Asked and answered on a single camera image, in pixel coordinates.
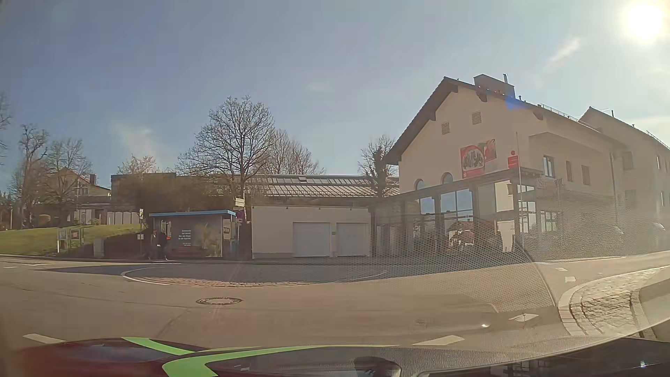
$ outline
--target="vent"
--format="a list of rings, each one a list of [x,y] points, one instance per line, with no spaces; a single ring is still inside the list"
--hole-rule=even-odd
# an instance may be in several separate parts
[[[482,123],[482,112],[475,111],[472,113],[472,124]]]

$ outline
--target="manhole cover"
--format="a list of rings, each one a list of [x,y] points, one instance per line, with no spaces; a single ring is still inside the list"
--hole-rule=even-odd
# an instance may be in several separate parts
[[[207,299],[200,299],[196,302],[203,305],[232,305],[241,301],[242,299],[236,299],[235,297],[208,297]]]

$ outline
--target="chimney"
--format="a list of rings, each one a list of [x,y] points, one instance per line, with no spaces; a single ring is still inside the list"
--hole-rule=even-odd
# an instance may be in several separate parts
[[[505,81],[502,82],[498,79],[492,78],[491,76],[480,74],[479,76],[474,77],[474,85],[476,87],[480,87],[481,89],[488,89],[494,93],[508,95],[512,98],[517,97],[514,94],[514,85],[510,85],[507,82],[507,75],[505,75]]]

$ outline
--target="roof railing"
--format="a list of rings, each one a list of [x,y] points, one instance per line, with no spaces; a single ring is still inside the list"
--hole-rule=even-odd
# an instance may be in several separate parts
[[[551,111],[552,113],[556,113],[556,114],[558,114],[558,115],[560,115],[560,116],[562,116],[562,117],[566,117],[566,118],[570,119],[571,121],[575,121],[575,122],[577,122],[577,123],[579,123],[579,124],[585,125],[586,127],[589,127],[590,129],[595,129],[595,128],[592,127],[589,123],[586,123],[585,121],[579,120],[579,119],[577,119],[577,118],[575,118],[575,117],[573,117],[573,116],[571,116],[571,115],[568,115],[568,114],[564,113],[563,111],[554,109],[554,108],[551,107],[551,106],[547,106],[547,105],[545,105],[544,103],[538,103],[537,105],[540,106],[540,107],[543,108],[543,109],[546,109],[546,110]]]
[[[654,140],[656,140],[657,142],[661,143],[662,146],[664,146],[664,147],[666,147],[667,149],[670,150],[670,147],[669,147],[666,143],[662,142],[661,139],[659,139],[659,138],[657,138],[656,136],[654,136],[653,133],[647,131],[647,135],[651,136],[652,138],[654,138]]]

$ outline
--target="sun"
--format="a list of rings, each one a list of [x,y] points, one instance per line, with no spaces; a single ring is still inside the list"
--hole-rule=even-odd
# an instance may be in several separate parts
[[[644,42],[651,42],[663,31],[663,10],[654,4],[639,3],[626,12],[628,34]]]

